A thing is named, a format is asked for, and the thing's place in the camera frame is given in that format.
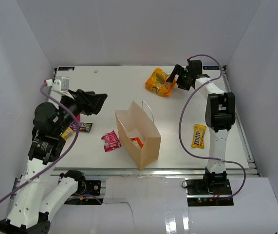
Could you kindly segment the orange yellow snack multipack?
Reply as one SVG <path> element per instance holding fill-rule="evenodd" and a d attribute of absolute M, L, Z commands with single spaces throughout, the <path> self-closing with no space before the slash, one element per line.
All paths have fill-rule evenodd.
<path fill-rule="evenodd" d="M 168 78 L 169 74 L 160 68 L 156 68 L 146 81 L 145 88 L 160 97 L 168 97 L 171 95 L 172 89 L 176 84 L 176 78 L 173 81 L 167 81 Z"/>

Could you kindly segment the dark brown M&M's packet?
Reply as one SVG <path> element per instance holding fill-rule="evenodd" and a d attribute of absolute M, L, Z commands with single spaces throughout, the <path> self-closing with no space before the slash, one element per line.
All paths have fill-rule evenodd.
<path fill-rule="evenodd" d="M 73 131 L 76 131 L 77 129 L 79 129 L 79 131 L 82 131 L 82 132 L 90 132 L 92 125 L 93 125 L 93 123 L 86 123 L 86 122 L 79 122 L 77 125 L 75 122 L 73 122 L 70 125 L 70 128 Z"/>

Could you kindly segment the orange fruit candy bag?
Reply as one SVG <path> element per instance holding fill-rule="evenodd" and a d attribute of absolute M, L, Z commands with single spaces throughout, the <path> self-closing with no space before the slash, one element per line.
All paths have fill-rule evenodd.
<path fill-rule="evenodd" d="M 143 148 L 144 142 L 140 137 L 131 137 L 130 140 L 137 148 Z"/>

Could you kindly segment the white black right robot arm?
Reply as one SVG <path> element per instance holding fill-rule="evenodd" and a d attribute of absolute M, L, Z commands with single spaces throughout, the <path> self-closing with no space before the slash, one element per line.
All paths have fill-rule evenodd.
<path fill-rule="evenodd" d="M 178 88 L 199 89 L 206 98 L 205 123 L 209 129 L 209 159 L 203 176 L 203 190 L 212 195 L 226 184 L 225 151 L 229 131 L 235 123 L 235 96 L 215 85 L 208 75 L 203 74 L 200 60 L 187 60 L 188 65 L 176 64 L 166 79 L 172 82 L 175 78 Z"/>

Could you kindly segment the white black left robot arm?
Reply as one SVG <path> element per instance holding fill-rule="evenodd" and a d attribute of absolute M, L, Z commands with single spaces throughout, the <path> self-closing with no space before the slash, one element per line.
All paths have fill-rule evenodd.
<path fill-rule="evenodd" d="M 77 170 L 61 174 L 61 182 L 47 196 L 44 191 L 56 162 L 66 143 L 65 131 L 80 114 L 96 115 L 107 94 L 70 91 L 55 106 L 43 102 L 35 109 L 32 144 L 28 153 L 25 175 L 17 191 L 14 205 L 7 218 L 0 221 L 0 232 L 5 234 L 46 234 L 51 221 L 64 202 L 73 194 L 86 189 L 85 176 Z"/>

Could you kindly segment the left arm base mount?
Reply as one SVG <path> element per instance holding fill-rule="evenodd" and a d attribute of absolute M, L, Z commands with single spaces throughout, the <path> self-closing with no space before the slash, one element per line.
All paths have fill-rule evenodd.
<path fill-rule="evenodd" d="M 80 194 L 90 194 L 98 196 L 101 194 L 101 181 L 100 180 L 86 180 L 82 182 Z"/>

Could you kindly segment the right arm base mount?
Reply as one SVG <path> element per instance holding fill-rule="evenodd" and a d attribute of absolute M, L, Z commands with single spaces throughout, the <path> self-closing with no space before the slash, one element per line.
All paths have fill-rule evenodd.
<path fill-rule="evenodd" d="M 189 179 L 181 183 L 186 189 L 188 207 L 233 206 L 230 182 L 227 179 L 223 186 L 206 188 L 203 179 Z"/>

